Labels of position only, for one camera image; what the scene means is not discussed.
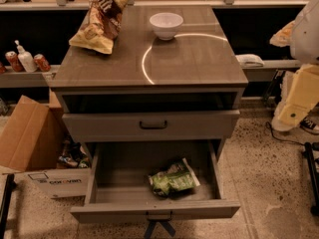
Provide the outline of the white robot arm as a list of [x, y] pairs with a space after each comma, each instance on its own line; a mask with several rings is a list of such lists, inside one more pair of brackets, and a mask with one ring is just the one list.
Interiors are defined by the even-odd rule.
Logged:
[[290, 131], [302, 125], [319, 103], [319, 0], [310, 0], [270, 43], [289, 46], [291, 57], [301, 63], [295, 73], [284, 75], [281, 101], [271, 122], [277, 131]]

